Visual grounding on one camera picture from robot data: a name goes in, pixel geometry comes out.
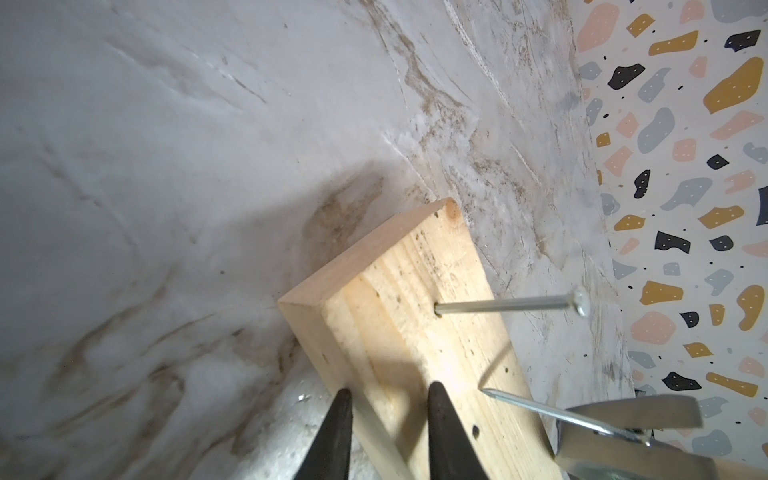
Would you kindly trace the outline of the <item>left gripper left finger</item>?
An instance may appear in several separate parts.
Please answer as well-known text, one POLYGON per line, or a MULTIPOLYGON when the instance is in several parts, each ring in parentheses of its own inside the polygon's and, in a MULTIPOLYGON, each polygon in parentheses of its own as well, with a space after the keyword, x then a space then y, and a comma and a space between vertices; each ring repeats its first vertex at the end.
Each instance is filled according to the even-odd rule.
POLYGON ((352 433, 353 397, 344 388, 335 395, 294 479, 347 480, 352 433))

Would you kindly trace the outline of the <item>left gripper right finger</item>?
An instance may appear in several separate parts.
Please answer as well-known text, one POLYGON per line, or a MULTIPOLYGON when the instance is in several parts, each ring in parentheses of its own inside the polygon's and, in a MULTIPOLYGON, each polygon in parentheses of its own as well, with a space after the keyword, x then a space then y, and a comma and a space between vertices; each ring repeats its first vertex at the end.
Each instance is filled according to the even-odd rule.
POLYGON ((431 480, 489 479, 445 386, 438 381, 428 389, 427 426, 431 480))

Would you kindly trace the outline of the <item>wooden handle claw hammer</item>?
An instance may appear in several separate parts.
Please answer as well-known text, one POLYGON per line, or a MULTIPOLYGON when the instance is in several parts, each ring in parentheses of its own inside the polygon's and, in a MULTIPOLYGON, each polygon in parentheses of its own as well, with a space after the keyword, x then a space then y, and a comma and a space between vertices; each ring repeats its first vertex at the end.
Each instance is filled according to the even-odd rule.
POLYGON ((655 439, 703 426, 695 398, 643 396, 585 404, 558 422, 555 462, 578 479, 765 479, 767 472, 655 439))

